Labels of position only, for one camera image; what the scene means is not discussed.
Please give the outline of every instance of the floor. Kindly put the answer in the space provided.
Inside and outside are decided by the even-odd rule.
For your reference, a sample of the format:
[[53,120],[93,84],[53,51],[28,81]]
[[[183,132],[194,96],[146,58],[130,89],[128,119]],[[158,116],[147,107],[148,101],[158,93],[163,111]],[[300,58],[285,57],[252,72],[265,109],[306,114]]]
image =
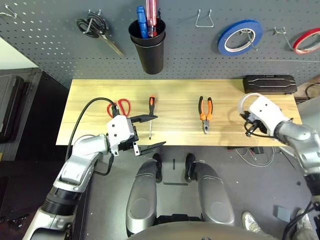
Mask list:
[[[272,153],[270,147],[264,147],[264,151],[265,154],[257,156],[260,162],[266,161]],[[238,227],[242,226],[241,214],[250,211],[262,230],[280,238],[286,223],[274,216],[275,208],[284,207],[293,216],[297,208],[305,208],[310,201],[311,195],[299,164],[292,157],[289,157],[290,163],[279,153],[279,148],[275,149],[274,161],[268,167],[250,166],[234,150],[227,150],[226,147],[163,146],[159,152],[163,161],[163,179],[157,184],[158,216],[174,213],[201,215],[196,182],[188,185],[166,184],[185,183],[185,159],[188,153],[206,161],[223,179]],[[132,151],[121,152],[114,160],[109,175],[93,176],[85,239],[127,238],[125,217],[130,190],[141,164],[151,156],[135,157]]]

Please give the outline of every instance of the screwdriver handle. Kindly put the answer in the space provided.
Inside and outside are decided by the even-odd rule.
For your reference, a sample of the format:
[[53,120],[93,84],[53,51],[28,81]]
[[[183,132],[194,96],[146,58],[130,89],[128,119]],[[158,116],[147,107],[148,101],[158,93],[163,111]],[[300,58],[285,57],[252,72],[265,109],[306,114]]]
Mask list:
[[149,98],[149,115],[154,115],[155,101],[156,101],[156,98],[154,96],[151,96]]
[[204,97],[203,96],[201,96],[199,98],[198,110],[199,110],[200,120],[202,120],[202,121],[206,120],[206,114],[204,111]]
[[206,116],[206,119],[211,121],[212,120],[212,112],[214,110],[213,104],[212,104],[212,99],[211,97],[208,98],[208,114]]

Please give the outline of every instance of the orange pliers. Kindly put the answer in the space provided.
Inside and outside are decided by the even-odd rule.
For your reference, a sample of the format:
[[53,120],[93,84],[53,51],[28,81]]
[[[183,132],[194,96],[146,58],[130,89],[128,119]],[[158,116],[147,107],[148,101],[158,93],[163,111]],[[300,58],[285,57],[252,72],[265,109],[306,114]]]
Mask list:
[[212,112],[213,112],[213,104],[211,97],[208,98],[208,114],[205,114],[204,111],[204,97],[201,96],[199,99],[199,114],[200,114],[200,120],[203,122],[203,130],[204,133],[207,134],[209,132],[209,123],[210,120],[212,120]]

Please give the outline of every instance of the wooden table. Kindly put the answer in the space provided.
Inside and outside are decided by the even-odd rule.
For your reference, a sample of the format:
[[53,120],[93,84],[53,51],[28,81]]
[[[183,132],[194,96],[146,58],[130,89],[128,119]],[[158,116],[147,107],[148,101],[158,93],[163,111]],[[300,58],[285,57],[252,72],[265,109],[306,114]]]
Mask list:
[[[57,145],[67,145],[75,122],[83,107],[93,98],[105,97],[114,102],[126,98],[131,103],[130,116],[149,113],[149,97],[155,96],[158,116],[152,121],[152,139],[149,140],[149,122],[135,123],[138,144],[151,145],[166,141],[167,145],[185,146],[282,146],[278,141],[245,135],[245,121],[237,112],[239,99],[244,95],[241,79],[166,79],[166,80],[105,80],[74,79],[64,110]],[[213,119],[209,134],[204,134],[199,119],[199,97],[213,101]],[[292,95],[269,95],[288,118],[297,124],[301,119]],[[246,105],[255,97],[248,99]],[[108,132],[106,113],[108,103],[94,102],[85,112],[73,142],[83,135]],[[207,113],[207,101],[204,111]]]

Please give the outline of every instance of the black case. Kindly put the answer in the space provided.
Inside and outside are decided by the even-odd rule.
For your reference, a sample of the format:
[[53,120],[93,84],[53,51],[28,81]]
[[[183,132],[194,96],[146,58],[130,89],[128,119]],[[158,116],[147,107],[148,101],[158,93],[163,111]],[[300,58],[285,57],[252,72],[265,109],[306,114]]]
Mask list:
[[0,143],[10,139],[25,81],[16,75],[0,77]]
[[246,94],[293,94],[297,91],[297,84],[290,75],[247,75],[243,79]]

